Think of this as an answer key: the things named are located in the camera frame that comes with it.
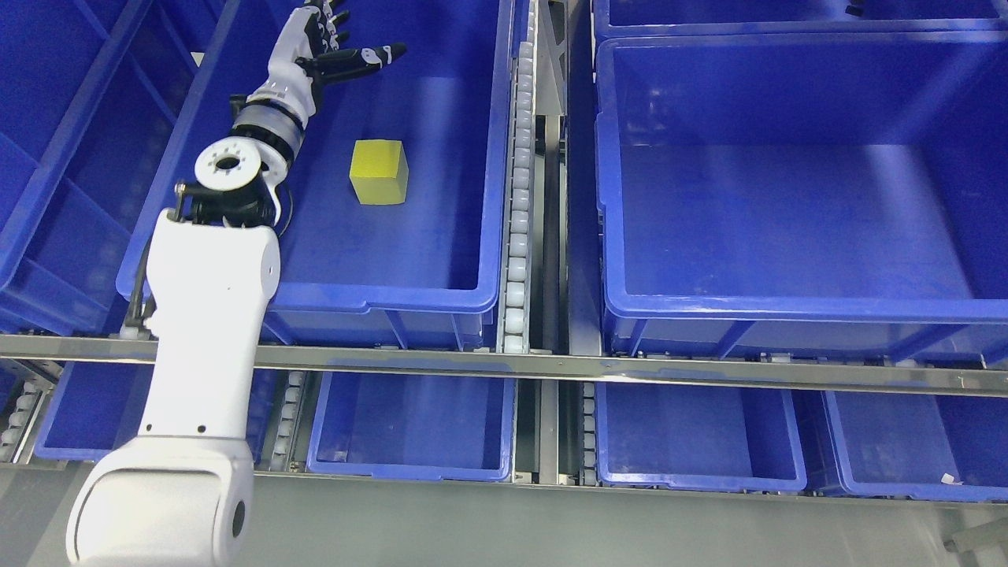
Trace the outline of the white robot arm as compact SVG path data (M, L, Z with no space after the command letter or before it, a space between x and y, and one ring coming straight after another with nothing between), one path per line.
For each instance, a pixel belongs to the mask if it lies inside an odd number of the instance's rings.
M254 359L280 284L275 194L300 150L305 109L258 92L195 159L149 240L157 341L136 437L98 461L73 503L73 566L228 566L252 509L247 442Z

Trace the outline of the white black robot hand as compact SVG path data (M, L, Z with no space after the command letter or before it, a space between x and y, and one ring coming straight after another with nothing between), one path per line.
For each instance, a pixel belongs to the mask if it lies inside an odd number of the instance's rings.
M406 43L349 48L341 25L350 18L342 1L306 1L295 8L280 30L268 58L266 81L246 99L247 105L280 108L301 125L313 117L328 85L376 74L407 53Z

